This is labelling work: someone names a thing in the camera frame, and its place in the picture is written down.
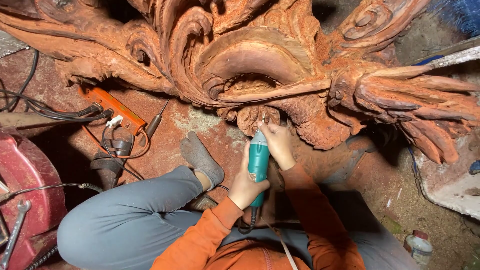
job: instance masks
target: red machine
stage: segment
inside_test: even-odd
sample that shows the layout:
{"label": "red machine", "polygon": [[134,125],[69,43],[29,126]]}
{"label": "red machine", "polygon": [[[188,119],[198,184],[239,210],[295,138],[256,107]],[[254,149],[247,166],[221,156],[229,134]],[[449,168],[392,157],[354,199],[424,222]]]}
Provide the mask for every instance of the red machine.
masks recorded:
{"label": "red machine", "polygon": [[[61,184],[60,177],[45,154],[14,129],[0,129],[0,180],[13,192]],[[67,214],[62,188],[19,194],[0,205],[9,232],[17,219],[19,200],[30,200],[8,270],[24,270],[57,244],[54,230]]]}

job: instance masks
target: hand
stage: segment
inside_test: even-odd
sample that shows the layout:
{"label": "hand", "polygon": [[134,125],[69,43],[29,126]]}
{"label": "hand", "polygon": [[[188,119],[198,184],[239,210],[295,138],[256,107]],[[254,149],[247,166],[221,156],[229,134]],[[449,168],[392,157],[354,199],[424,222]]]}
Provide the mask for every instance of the hand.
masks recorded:
{"label": "hand", "polygon": [[276,124],[266,125],[262,121],[258,121],[257,125],[267,139],[270,154],[277,161],[282,171],[295,166],[297,161],[293,157],[292,135],[290,131]]}
{"label": "hand", "polygon": [[250,142],[243,149],[243,158],[241,161],[240,172],[235,176],[233,185],[228,192],[228,197],[240,209],[246,209],[257,196],[270,187],[270,182],[264,180],[255,183],[248,172],[248,160],[250,156]]}

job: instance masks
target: wrench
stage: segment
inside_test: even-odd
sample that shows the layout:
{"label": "wrench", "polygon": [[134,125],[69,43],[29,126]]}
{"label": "wrench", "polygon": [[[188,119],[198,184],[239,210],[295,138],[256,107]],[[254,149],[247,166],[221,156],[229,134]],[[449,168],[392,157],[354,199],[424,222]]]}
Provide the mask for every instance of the wrench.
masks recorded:
{"label": "wrench", "polygon": [[17,242],[18,235],[20,234],[20,229],[24,222],[25,214],[30,210],[30,208],[32,208],[32,203],[30,201],[26,201],[24,204],[24,201],[20,200],[18,202],[17,208],[17,221],[15,222],[15,226],[13,227],[12,235],[8,240],[7,249],[5,250],[3,258],[1,259],[1,266],[3,270],[6,270],[8,268],[8,262],[10,260],[10,257],[12,256],[13,248],[15,247],[15,244]]}

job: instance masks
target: gray pants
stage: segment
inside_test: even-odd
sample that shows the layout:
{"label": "gray pants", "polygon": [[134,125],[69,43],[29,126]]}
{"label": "gray pants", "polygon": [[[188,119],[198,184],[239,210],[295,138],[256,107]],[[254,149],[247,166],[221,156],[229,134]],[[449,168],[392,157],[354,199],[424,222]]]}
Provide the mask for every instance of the gray pants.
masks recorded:
{"label": "gray pants", "polygon": [[[60,255],[68,263],[89,270],[148,270],[156,257],[200,219],[199,212],[178,209],[202,191],[192,171],[180,166],[161,177],[94,196],[61,222]],[[335,192],[329,199],[357,243],[367,270],[417,269],[400,243],[370,212],[359,192]],[[291,253],[312,268],[305,232],[283,229],[282,234]],[[249,235],[233,229],[222,245],[247,238],[268,242],[283,251],[270,229],[253,230]]]}

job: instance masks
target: plastic bottle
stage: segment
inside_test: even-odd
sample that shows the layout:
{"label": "plastic bottle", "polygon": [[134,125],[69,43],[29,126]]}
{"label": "plastic bottle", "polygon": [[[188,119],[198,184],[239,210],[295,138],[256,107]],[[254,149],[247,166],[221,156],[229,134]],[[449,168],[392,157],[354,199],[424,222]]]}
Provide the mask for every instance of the plastic bottle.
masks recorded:
{"label": "plastic bottle", "polygon": [[428,262],[432,257],[433,246],[428,242],[428,234],[414,230],[413,234],[405,238],[403,247],[417,262],[420,270],[427,269]]}

